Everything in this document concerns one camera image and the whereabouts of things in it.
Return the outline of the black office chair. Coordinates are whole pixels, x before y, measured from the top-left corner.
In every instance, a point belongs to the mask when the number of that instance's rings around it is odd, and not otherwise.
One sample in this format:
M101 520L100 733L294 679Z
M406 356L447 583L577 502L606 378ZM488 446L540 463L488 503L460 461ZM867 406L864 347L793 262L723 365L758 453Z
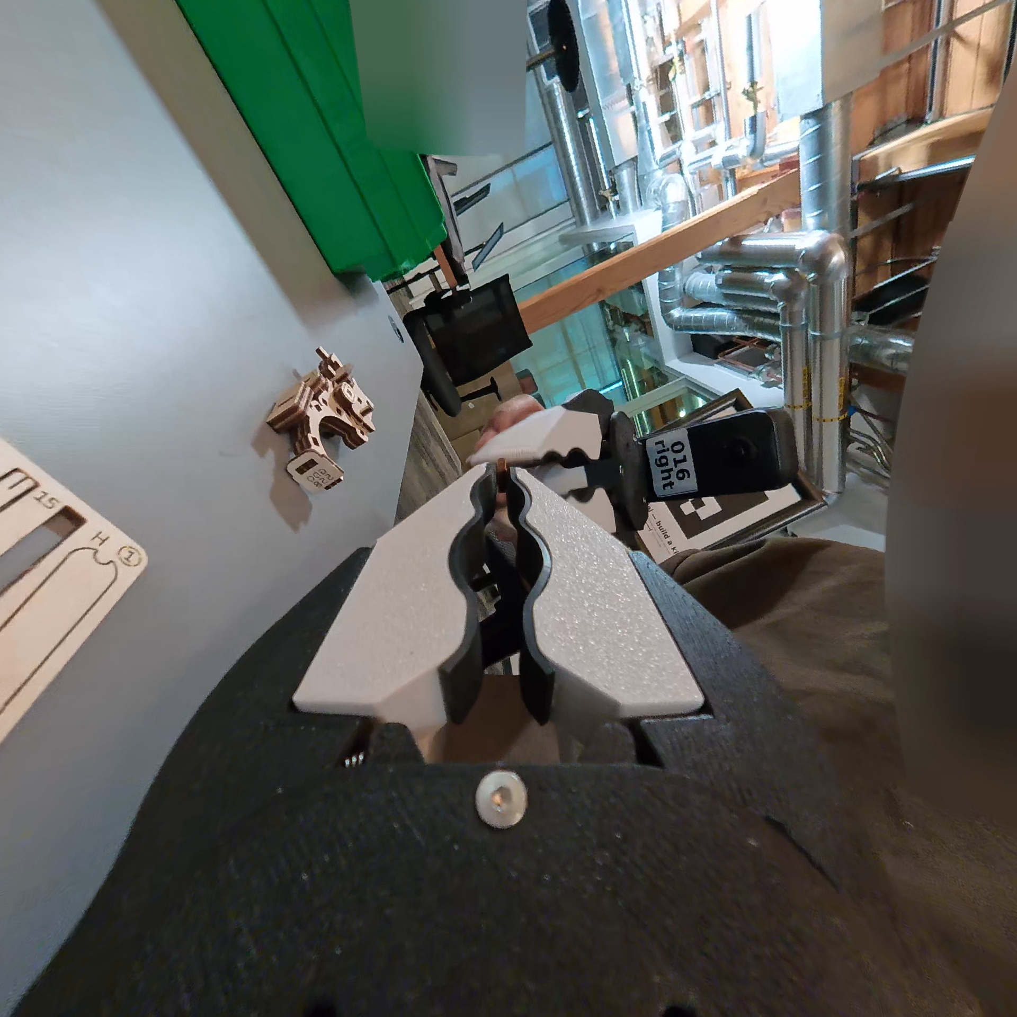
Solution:
M470 289L430 293L403 318L423 364L421 388L450 417L459 388L532 347L508 274Z

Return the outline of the wooden ceiling beam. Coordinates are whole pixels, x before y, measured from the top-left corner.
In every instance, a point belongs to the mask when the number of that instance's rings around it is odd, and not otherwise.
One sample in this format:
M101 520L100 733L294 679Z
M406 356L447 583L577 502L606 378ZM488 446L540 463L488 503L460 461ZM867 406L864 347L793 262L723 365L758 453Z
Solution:
M535 334L797 204L799 173L795 170L519 302L521 320L528 334Z

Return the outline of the wooden model figure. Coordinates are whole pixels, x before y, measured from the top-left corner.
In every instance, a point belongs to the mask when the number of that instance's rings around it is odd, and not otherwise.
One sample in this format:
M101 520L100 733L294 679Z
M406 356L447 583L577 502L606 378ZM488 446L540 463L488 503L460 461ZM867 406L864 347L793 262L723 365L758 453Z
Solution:
M352 366L317 347L318 364L301 375L273 403L265 424L291 441L286 464L290 477L305 491L318 493L339 485L344 470L325 439L361 448L375 432L374 403L353 376Z

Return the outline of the person's right hand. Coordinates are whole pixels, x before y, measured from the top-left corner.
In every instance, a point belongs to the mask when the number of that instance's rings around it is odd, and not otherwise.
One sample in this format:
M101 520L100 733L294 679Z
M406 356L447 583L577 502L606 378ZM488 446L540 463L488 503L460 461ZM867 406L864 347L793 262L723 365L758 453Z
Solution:
M479 453L490 440L544 409L540 400L528 394L517 395L501 403L481 429L474 453Z

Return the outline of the green plastic bin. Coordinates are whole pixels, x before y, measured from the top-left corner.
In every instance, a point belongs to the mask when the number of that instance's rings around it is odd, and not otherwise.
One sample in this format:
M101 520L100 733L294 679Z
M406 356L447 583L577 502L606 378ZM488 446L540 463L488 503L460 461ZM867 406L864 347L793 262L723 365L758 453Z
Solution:
M346 1L179 1L333 273L385 281L447 237L422 160L367 135Z

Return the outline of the grey desk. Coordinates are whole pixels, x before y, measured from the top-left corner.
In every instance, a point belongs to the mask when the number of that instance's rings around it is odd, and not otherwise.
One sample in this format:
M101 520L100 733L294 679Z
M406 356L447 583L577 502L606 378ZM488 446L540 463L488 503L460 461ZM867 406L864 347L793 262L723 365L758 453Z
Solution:
M337 278L175 2L2 2L2 436L148 566L2 744L2 1015L82 917L234 663L392 524L420 360ZM343 481L265 424L318 364L374 403Z

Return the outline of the laser-cut wooden parts sheet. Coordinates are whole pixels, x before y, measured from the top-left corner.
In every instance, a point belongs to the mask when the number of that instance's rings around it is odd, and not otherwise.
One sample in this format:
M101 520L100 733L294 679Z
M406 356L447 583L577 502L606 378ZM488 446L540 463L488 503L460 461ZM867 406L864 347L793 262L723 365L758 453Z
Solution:
M62 540L2 590L1 738L99 626L147 566L133 538L1 442L2 551L60 520Z

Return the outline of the silver ventilation pipes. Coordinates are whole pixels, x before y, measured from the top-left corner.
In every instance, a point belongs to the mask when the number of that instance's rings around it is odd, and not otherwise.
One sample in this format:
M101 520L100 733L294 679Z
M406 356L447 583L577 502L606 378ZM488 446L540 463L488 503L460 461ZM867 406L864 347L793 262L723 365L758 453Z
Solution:
M798 119L800 230L761 247L739 241L723 265L796 273L807 283L807 360L787 364L785 408L796 437L807 446L806 470L826 494L844 490L848 379L848 270L850 225L849 115L855 89L922 47L884 53L884 4L877 1L764 2L770 33L778 122ZM622 212L658 200L678 164L677 197L664 202L694 211L690 180L710 168L725 179L767 147L765 110L745 122L745 133L696 149L700 135L681 127L680 140L658 143L650 100L650 36L640 2L549 2L554 41L570 23L573 55L558 72L563 88L579 85L590 105L595 134L604 144L611 181L620 186Z

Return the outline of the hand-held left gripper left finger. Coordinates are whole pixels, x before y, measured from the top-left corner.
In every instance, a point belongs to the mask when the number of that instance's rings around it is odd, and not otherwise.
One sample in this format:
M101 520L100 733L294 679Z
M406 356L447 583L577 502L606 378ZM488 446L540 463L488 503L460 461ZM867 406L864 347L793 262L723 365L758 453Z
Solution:
M301 712L460 724L482 685L472 583L485 566L494 468L475 467L383 535L292 702Z

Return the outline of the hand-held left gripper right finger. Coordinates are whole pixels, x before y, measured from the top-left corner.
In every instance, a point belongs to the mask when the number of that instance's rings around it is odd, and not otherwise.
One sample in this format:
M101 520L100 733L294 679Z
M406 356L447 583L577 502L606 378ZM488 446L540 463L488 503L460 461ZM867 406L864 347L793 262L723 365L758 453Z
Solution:
M602 724L704 707L629 547L526 470L508 467L521 609L520 687L535 721L580 743Z

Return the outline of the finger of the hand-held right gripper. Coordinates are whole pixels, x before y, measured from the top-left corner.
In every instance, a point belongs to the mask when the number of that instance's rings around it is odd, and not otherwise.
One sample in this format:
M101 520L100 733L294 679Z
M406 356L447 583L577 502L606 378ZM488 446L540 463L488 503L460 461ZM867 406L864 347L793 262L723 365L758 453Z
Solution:
M545 464L542 483L607 533L617 534L617 518L608 494L588 480L586 467Z
M596 461L602 451L600 417L558 406L531 414L486 441L467 459L470 467L504 461L528 467L550 459Z

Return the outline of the framed marker sign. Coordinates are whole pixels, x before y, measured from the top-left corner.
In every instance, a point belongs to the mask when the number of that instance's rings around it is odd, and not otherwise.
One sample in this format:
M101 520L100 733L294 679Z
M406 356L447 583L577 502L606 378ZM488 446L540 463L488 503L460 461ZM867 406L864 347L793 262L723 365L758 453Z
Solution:
M649 506L646 525L635 540L659 565L683 551L730 547L772 535L826 504L824 493L805 473L779 489L659 502L649 468L654 437L643 436L638 442L638 473Z

